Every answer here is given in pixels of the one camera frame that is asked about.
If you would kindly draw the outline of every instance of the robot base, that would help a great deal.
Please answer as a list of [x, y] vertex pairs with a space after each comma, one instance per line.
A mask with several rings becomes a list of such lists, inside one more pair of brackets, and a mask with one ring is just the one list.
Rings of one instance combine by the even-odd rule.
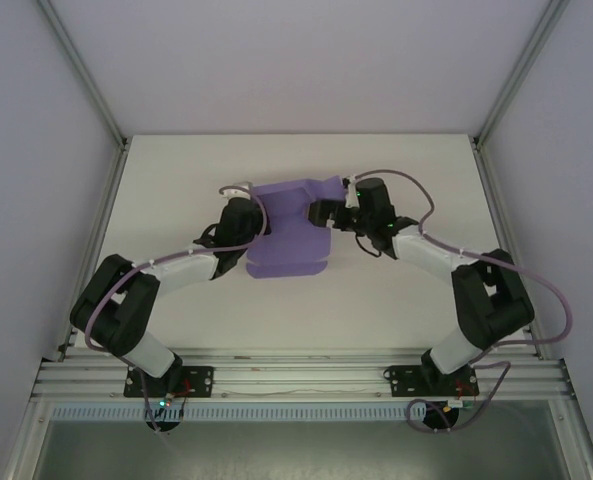
[[475, 397], [480, 393], [476, 372], [469, 366], [442, 376], [432, 385], [423, 376], [421, 365], [393, 365], [383, 376], [389, 382], [392, 397]]
[[[163, 382], [149, 376], [145, 378], [147, 380], [147, 394], [150, 398], [163, 398], [167, 395], [167, 388]], [[181, 398], [210, 398], [213, 383], [214, 367], [183, 366], [179, 391], [172, 393]], [[141, 376], [136, 370], [127, 372], [123, 395], [126, 398], [143, 398]]]

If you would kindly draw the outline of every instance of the purple cloth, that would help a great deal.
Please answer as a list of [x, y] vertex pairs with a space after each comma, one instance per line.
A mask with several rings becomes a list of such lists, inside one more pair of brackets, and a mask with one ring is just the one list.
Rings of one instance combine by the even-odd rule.
[[247, 272], [254, 278], [316, 275], [327, 266], [331, 230], [307, 219], [307, 208], [317, 200], [344, 200], [340, 177], [303, 179], [254, 187], [272, 233], [247, 250]]

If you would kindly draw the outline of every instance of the white tabletop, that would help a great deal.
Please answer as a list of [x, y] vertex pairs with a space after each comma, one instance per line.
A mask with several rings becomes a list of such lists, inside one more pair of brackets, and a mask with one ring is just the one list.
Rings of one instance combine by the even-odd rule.
[[[434, 235], [483, 251], [498, 246], [465, 135], [136, 136], [101, 259], [185, 248], [218, 221], [225, 201], [217, 189], [226, 184], [375, 168], [404, 170], [429, 189]], [[416, 187], [383, 178], [397, 214], [420, 218], [427, 205]], [[222, 278], [158, 299], [149, 331], [172, 348], [374, 350], [431, 347], [455, 327], [452, 289], [413, 265], [372, 258], [336, 231], [328, 260], [319, 275], [253, 279], [243, 258]]]

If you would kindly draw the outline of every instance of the aluminum frame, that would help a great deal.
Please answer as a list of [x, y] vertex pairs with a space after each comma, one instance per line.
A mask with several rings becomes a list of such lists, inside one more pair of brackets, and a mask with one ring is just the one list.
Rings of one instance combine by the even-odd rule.
[[[51, 1], [36, 0], [36, 2], [74, 73], [81, 81], [82, 88], [90, 96], [92, 104], [103, 118], [106, 128], [118, 146], [118, 153], [114, 159], [102, 205], [76, 284], [75, 291], [79, 293], [96, 266], [129, 144], [126, 143], [107, 102], [77, 52]], [[511, 251], [517, 259], [519, 254], [515, 248], [510, 223], [498, 191], [498, 183], [484, 148], [481, 147], [484, 146], [511, 104], [568, 3], [569, 0], [550, 1], [506, 80], [480, 134], [475, 140], [471, 139], [497, 237], [501, 246]], [[536, 337], [539, 336], [538, 323], [538, 321], [534, 322]], [[67, 328], [60, 358], [65, 361], [44, 362], [41, 366], [5, 473], [4, 478], [8, 480], [33, 478], [46, 440], [48, 424], [57, 402], [72, 400], [125, 402], [125, 398], [120, 395], [125, 377], [124, 365], [103, 354], [76, 348], [67, 350], [70, 333], [71, 329]], [[378, 351], [370, 354], [364, 351], [348, 351], [336, 352], [334, 356], [325, 357], [314, 352], [293, 352], [289, 356], [278, 352], [258, 355], [253, 352], [231, 350], [186, 350], [178, 353], [187, 363], [202, 362], [216, 367], [214, 392], [216, 395], [220, 393], [220, 397], [208, 399], [207, 402], [254, 404], [261, 399], [264, 402], [311, 402], [312, 400], [391, 402], [389, 386], [379, 377], [379, 372], [392, 364], [418, 363], [422, 352], [400, 350]], [[513, 364], [496, 398], [548, 401], [563, 455], [561, 460], [566, 465], [570, 477], [574, 480], [593, 479], [593, 448], [578, 404], [574, 401], [571, 382], [564, 363], [556, 360], [542, 360], [543, 357], [549, 358], [550, 355], [546, 348], [539, 349], [540, 360], [530, 349], [491, 354], [489, 359], [492, 361], [506, 359], [511, 360]], [[479, 372], [481, 393], [488, 392], [493, 386], [495, 373], [497, 372], [483, 370]], [[283, 393], [274, 396], [279, 390]]]

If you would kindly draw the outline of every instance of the wire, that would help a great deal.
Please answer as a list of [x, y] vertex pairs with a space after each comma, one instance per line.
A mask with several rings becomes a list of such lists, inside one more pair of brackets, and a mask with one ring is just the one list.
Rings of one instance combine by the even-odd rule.
[[456, 380], [456, 389], [459, 391], [459, 393], [458, 393], [459, 400], [463, 396], [463, 390], [468, 390], [469, 393], [472, 394], [472, 397], [474, 397], [474, 403], [476, 403], [476, 397], [478, 395], [476, 395], [476, 392], [474, 391], [474, 389], [472, 387], [470, 387], [466, 383], [461, 382], [460, 380]]
[[[499, 367], [505, 367], [505, 369], [498, 377], [498, 380], [496, 381], [496, 385], [494, 385], [494, 388], [492, 388], [492, 391], [489, 392], [489, 395], [487, 396], [487, 398], [485, 400], [483, 400], [480, 407], [478, 407], [478, 410], [476, 410], [476, 413], [474, 413], [474, 415], [472, 415], [471, 418], [469, 418], [462, 425], [450, 427], [449, 422], [447, 421], [447, 417], [443, 413], [443, 410], [438, 405], [436, 405], [434, 402], [430, 402], [423, 398], [415, 398], [407, 404], [407, 408], [405, 409], [405, 418], [407, 419], [407, 424], [410, 427], [412, 427], [414, 430], [416, 430], [417, 432], [421, 432], [421, 433], [451, 433], [451, 432], [457, 432], [459, 430], [463, 430], [463, 429], [469, 427], [483, 415], [485, 410], [487, 410], [487, 407], [489, 407], [489, 404], [491, 403], [492, 399], [496, 395], [496, 392], [498, 392], [500, 385], [503, 383], [503, 380], [505, 380], [505, 377], [509, 373], [509, 369], [512, 368], [512, 364], [510, 362], [503, 361], [503, 362], [490, 363], [489, 365], [479, 365], [478, 367], [476, 367], [481, 370], [488, 369], [488, 368], [499, 368]], [[411, 421], [412, 407], [418, 403], [424, 403], [432, 410], [435, 410], [436, 412], [438, 412], [438, 414], [443, 419], [443, 421], [445, 422], [445, 425], [447, 425], [448, 428], [446, 430], [438, 430], [438, 429], [431, 430], [431, 429], [420, 427], [420, 426], [416, 425], [414, 422], [412, 422]]]
[[541, 284], [542, 286], [547, 288], [549, 291], [551, 291], [556, 296], [556, 298], [558, 298], [560, 304], [563, 307], [563, 310], [565, 311], [565, 327], [563, 328], [563, 331], [561, 333], [559, 333], [558, 335], [555, 335], [550, 338], [543, 338], [543, 339], [500, 341], [500, 342], [496, 343], [495, 345], [493, 345], [490, 349], [482, 352], [476, 359], [472, 360], [471, 363], [475, 363], [478, 360], [480, 360], [481, 358], [483, 358], [485, 355], [487, 355], [489, 350], [491, 350], [492, 348], [500, 347], [502, 345], [547, 345], [547, 344], [560, 342], [561, 340], [564, 340], [565, 338], [567, 338], [569, 336], [569, 333], [571, 332], [572, 326], [574, 324], [574, 316], [572, 313], [572, 309], [571, 309], [571, 306], [569, 305], [569, 302], [568, 302], [567, 298], [565, 297], [565, 295], [563, 295], [563, 293], [554, 284], [552, 284], [549, 280], [540, 276], [539, 274], [532, 272], [531, 270], [528, 270], [527, 268], [520, 267], [518, 265], [514, 265], [513, 263], [503, 262], [502, 260], [498, 260], [496, 258], [491, 258], [486, 255], [481, 255], [479, 253], [472, 252], [470, 250], [456, 248], [452, 245], [449, 245], [447, 243], [444, 243], [444, 242], [432, 237], [425, 231], [425, 222], [429, 219], [429, 217], [431, 217], [433, 215], [434, 211], [436, 210], [436, 204], [434, 203], [434, 199], [432, 198], [430, 193], [427, 191], [427, 189], [411, 175], [409, 175], [405, 172], [398, 171], [398, 170], [390, 170], [390, 169], [370, 170], [369, 172], [365, 172], [365, 173], [361, 173], [360, 175], [356, 175], [356, 180], [359, 180], [361, 178], [364, 178], [364, 177], [367, 177], [370, 175], [380, 174], [380, 173], [387, 173], [387, 174], [398, 175], [400, 177], [404, 177], [404, 178], [408, 179], [409, 181], [411, 181], [414, 185], [416, 185], [419, 188], [419, 190], [423, 193], [423, 195], [425, 195], [425, 198], [427, 199], [427, 202], [429, 203], [429, 210], [427, 211], [427, 213], [425, 213], [425, 215], [423, 215], [421, 217], [420, 222], [418, 223], [418, 231], [420, 232], [421, 236], [423, 238], [425, 238], [429, 243], [437, 246], [438, 248], [446, 250], [450, 253], [455, 253], [455, 254], [461, 255], [463, 257], [469, 257], [469, 258], [473, 258], [475, 260], [483, 261], [485, 263], [490, 263], [492, 265], [506, 268], [507, 270], [511, 270], [512, 272], [516, 272], [516, 273], [524, 275], [528, 278], [531, 278], [536, 283]]
[[366, 388], [360, 390], [317, 390], [315, 388], [297, 388], [296, 390], [286, 390], [284, 392], [269, 392], [269, 393], [245, 393], [232, 392], [231, 390], [220, 390], [221, 393], [228, 395], [241, 395], [245, 397], [271, 397], [273, 395], [289, 395], [292, 393], [361, 393], [366, 391]]
[[363, 252], [365, 252], [367, 255], [371, 255], [374, 258], [380, 258], [380, 256], [383, 254], [383, 252], [381, 252], [380, 250], [378, 251], [378, 253], [374, 253], [374, 252], [370, 252], [369, 250], [367, 250], [362, 243], [360, 243], [360, 240], [358, 239], [358, 234], [356, 234], [354, 236], [354, 239], [356, 240], [356, 244], [358, 245], [358, 248], [360, 248]]
[[154, 417], [154, 412], [152, 411], [152, 406], [149, 404], [149, 395], [147, 393], [147, 377], [145, 376], [145, 372], [143, 372], [140, 368], [137, 368], [138, 373], [140, 374], [140, 383], [143, 387], [143, 400], [145, 402], [145, 411], [147, 412], [147, 416], [149, 417], [149, 421], [154, 427], [154, 432], [160, 432], [160, 427], [158, 423], [156, 423], [156, 417]]
[[[248, 194], [258, 204], [258, 206], [260, 207], [260, 210], [263, 214], [263, 225], [260, 229], [260, 233], [251, 242], [248, 242], [244, 245], [237, 245], [237, 246], [233, 246], [233, 247], [200, 248], [197, 250], [182, 250], [180, 252], [171, 253], [169, 255], [165, 255], [165, 256], [157, 258], [155, 260], [151, 260], [149, 262], [142, 263], [140, 265], [136, 265], [129, 272], [127, 272], [125, 275], [123, 275], [114, 284], [114, 286], [112, 288], [109, 289], [109, 291], [105, 294], [105, 296], [101, 299], [101, 301], [98, 302], [98, 305], [96, 305], [96, 308], [94, 309], [92, 314], [89, 316], [89, 320], [87, 321], [87, 325], [85, 326], [85, 345], [87, 345], [87, 348], [89, 348], [90, 350], [95, 350], [97, 352], [105, 352], [106, 351], [104, 348], [94, 345], [92, 343], [91, 333], [92, 333], [92, 329], [94, 328], [94, 324], [96, 323], [96, 320], [98, 320], [98, 316], [100, 315], [100, 312], [102, 312], [103, 308], [105, 308], [105, 305], [107, 305], [107, 303], [111, 300], [111, 298], [114, 296], [114, 294], [116, 292], [118, 292], [118, 290], [120, 290], [120, 288], [123, 285], [125, 285], [129, 281], [129, 279], [132, 278], [134, 275], [136, 275], [138, 272], [145, 270], [146, 268], [152, 267], [154, 265], [160, 265], [163, 263], [171, 262], [171, 261], [177, 260], [179, 258], [189, 257], [190, 255], [198, 255], [198, 254], [203, 254], [203, 253], [235, 252], [237, 250], [244, 250], [244, 249], [247, 249], [247, 248], [251, 247], [252, 245], [254, 245], [256, 242], [258, 242], [263, 237], [263, 235], [265, 234], [265, 230], [267, 229], [268, 220], [267, 220], [267, 211], [265, 210], [265, 206], [263, 205], [263, 203], [260, 201], [260, 198], [255, 193], [253, 193], [251, 191], [251, 189], [239, 187], [237, 185], [227, 185], [225, 187], [222, 187], [218, 190], [218, 193], [223, 194], [223, 192], [225, 190], [240, 190], [241, 192]], [[131, 365], [131, 363], [127, 362], [125, 359], [121, 358], [121, 360], [123, 360], [128, 365]], [[146, 380], [145, 372], [143, 372], [140, 368], [138, 369], [138, 371], [140, 372], [141, 379], [142, 379], [143, 400], [145, 402], [145, 410], [147, 411], [147, 414], [149, 415], [151, 423], [154, 426], [154, 431], [158, 432], [158, 431], [160, 431], [160, 429], [158, 428], [158, 425], [156, 424], [156, 420], [154, 419], [154, 413], [152, 412], [152, 408], [149, 405], [149, 396], [147, 394], [147, 386], [146, 386], [146, 382], [145, 382], [145, 380]]]
[[[407, 180], [412, 182], [414, 185], [416, 185], [416, 187], [418, 187], [418, 189], [423, 193], [423, 195], [425, 195], [425, 198], [427, 199], [427, 202], [429, 203], [429, 210], [427, 211], [427, 213], [425, 213], [425, 215], [423, 215], [421, 217], [420, 222], [418, 223], [418, 231], [419, 231], [421, 237], [425, 238], [429, 243], [431, 243], [432, 245], [434, 245], [442, 250], [445, 250], [447, 252], [458, 254], [458, 255], [461, 255], [464, 257], [473, 258], [475, 260], [479, 260], [479, 261], [482, 261], [485, 263], [496, 265], [501, 268], [506, 268], [507, 270], [511, 270], [513, 272], [516, 272], [518, 274], [521, 274], [528, 278], [531, 278], [535, 282], [541, 284], [542, 286], [547, 288], [549, 291], [551, 291], [556, 296], [556, 298], [559, 300], [560, 304], [563, 307], [563, 310], [565, 312], [565, 327], [558, 335], [555, 335], [550, 338], [544, 338], [544, 339], [503, 340], [503, 341], [500, 341], [500, 342], [492, 345], [487, 350], [481, 352], [476, 358], [474, 358], [473, 360], [471, 360], [469, 362], [470, 364], [474, 364], [474, 363], [480, 361], [493, 348], [500, 347], [502, 345], [547, 345], [547, 344], [560, 342], [569, 336], [569, 333], [571, 332], [572, 327], [574, 325], [574, 316], [572, 313], [572, 309], [571, 309], [571, 306], [570, 306], [567, 298], [565, 297], [565, 295], [554, 284], [552, 284], [549, 280], [540, 276], [539, 274], [532, 272], [531, 270], [528, 270], [524, 267], [520, 267], [520, 266], [514, 265], [512, 263], [503, 262], [502, 260], [497, 260], [495, 258], [491, 258], [486, 255], [481, 255], [479, 253], [472, 252], [470, 250], [456, 248], [452, 245], [444, 243], [444, 242], [432, 237], [431, 235], [429, 235], [425, 231], [425, 222], [429, 219], [429, 217], [432, 216], [432, 214], [436, 210], [436, 204], [434, 203], [434, 199], [432, 198], [431, 194], [429, 193], [429, 191], [427, 191], [427, 189], [423, 186], [423, 184], [420, 183], [418, 180], [416, 180], [411, 175], [409, 175], [408, 173], [401, 172], [399, 170], [392, 170], [392, 169], [378, 169], [378, 170], [370, 170], [368, 172], [361, 173], [360, 175], [356, 175], [355, 178], [356, 178], [356, 180], [360, 180], [361, 178], [365, 178], [365, 177], [368, 177], [371, 175], [376, 175], [376, 174], [381, 174], [381, 173], [398, 175], [400, 177], [406, 178]], [[481, 404], [480, 408], [476, 411], [476, 413], [469, 420], [467, 420], [467, 422], [465, 422], [463, 425], [460, 425], [458, 427], [453, 427], [453, 428], [447, 428], [447, 430], [446, 430], [447, 432], [462, 430], [463, 428], [466, 428], [467, 426], [474, 423], [478, 418], [480, 418], [481, 414], [487, 409], [487, 406], [491, 402], [492, 398], [494, 398], [494, 395], [496, 395], [496, 392], [500, 388], [501, 383], [507, 376], [507, 373], [509, 372], [509, 369], [511, 368], [511, 363], [510, 362], [496, 362], [496, 363], [492, 363], [489, 365], [481, 365], [481, 366], [477, 367], [479, 369], [485, 369], [485, 368], [496, 368], [496, 367], [499, 367], [502, 365], [505, 365], [505, 370], [503, 370], [500, 377], [498, 378], [498, 382], [496, 382], [496, 385], [490, 392], [489, 396], [483, 401], [483, 403]], [[447, 421], [447, 417], [445, 417], [445, 415], [443, 414], [440, 407], [438, 407], [438, 405], [436, 405], [435, 403], [428, 402], [428, 401], [420, 399], [420, 398], [416, 398], [416, 399], [412, 400], [407, 405], [407, 423], [409, 424], [410, 427], [412, 427], [414, 430], [417, 430], [417, 431], [420, 431], [423, 433], [432, 432], [432, 430], [423, 429], [423, 428], [413, 424], [409, 420], [410, 419], [409, 414], [411, 412], [411, 407], [414, 406], [415, 404], [421, 403], [421, 402], [427, 404], [429, 406], [429, 408], [431, 408], [432, 410], [437, 411], [440, 414], [443, 421], [445, 422], [445, 425], [447, 425], [449, 427], [449, 422]]]

